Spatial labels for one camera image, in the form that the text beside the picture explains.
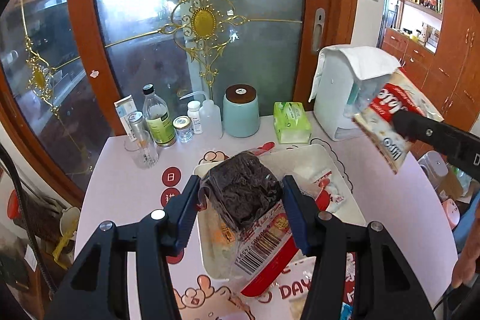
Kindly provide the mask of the person's right hand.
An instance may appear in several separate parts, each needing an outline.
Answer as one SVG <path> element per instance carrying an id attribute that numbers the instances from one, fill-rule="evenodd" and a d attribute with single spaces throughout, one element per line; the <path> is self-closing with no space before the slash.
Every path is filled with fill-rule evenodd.
<path id="1" fill-rule="evenodd" d="M 480 214 L 477 207 L 470 233 L 465 242 L 465 247 L 457 260 L 452 272 L 451 286 L 456 289 L 462 283 L 469 282 L 476 271 L 476 261 L 480 254 Z"/>

